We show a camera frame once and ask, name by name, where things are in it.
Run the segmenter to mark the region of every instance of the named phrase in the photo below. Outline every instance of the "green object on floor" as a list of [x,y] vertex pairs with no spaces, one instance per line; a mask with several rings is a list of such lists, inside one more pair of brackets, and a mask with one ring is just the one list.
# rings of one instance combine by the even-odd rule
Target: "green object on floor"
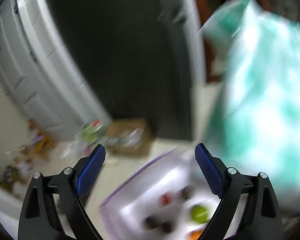
[[191,208],[191,218],[199,224],[204,224],[208,222],[208,210],[203,206],[195,205]]
[[300,24],[230,0],[201,32],[226,58],[203,143],[228,167],[267,173],[280,207],[300,212]]

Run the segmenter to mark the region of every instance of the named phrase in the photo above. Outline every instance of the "silver screw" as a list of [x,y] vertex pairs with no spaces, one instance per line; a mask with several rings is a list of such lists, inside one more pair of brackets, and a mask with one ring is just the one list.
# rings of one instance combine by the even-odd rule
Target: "silver screw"
[[235,168],[229,168],[228,172],[233,175],[237,173],[237,170]]
[[37,178],[39,178],[40,176],[41,176],[40,172],[36,172],[36,173],[33,175],[34,179],[37,179]]
[[268,178],[268,175],[266,174],[266,173],[264,173],[264,172],[260,172],[260,176],[262,177],[262,178]]
[[72,172],[72,169],[71,169],[71,168],[65,168],[65,169],[63,170],[63,173],[66,174],[66,175],[69,175],[71,172]]

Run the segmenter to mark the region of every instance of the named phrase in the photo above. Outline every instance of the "brown box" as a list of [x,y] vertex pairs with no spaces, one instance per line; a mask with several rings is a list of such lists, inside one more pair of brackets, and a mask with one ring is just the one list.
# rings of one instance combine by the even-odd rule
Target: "brown box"
[[153,141],[153,136],[151,130],[145,119],[133,118],[133,119],[117,119],[111,123],[109,126],[106,136],[109,137],[121,137],[124,131],[135,130],[136,128],[143,129],[143,134],[140,142],[135,146],[124,147],[119,144],[113,146],[107,146],[114,154],[124,154],[124,155],[147,155],[150,150],[151,143]]

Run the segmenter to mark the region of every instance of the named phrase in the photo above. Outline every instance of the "black panel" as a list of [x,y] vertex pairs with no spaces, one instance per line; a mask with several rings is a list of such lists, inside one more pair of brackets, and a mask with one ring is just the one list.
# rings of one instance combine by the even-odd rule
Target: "black panel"
[[70,53],[113,118],[146,118],[156,136],[191,139],[181,25],[160,0],[47,0]]

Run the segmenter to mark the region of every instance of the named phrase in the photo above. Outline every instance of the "blue gripper pad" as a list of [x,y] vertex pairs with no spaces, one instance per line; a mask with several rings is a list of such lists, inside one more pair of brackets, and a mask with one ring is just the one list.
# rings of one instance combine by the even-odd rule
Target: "blue gripper pad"
[[212,157],[203,144],[198,144],[196,146],[194,155],[212,193],[221,199],[225,191],[225,176],[220,173],[222,171],[219,171],[215,166],[213,159],[219,160],[220,162],[221,160]]
[[100,172],[100,169],[106,159],[106,150],[100,146],[90,158],[89,162],[83,168],[77,178],[76,193],[78,196],[88,194]]

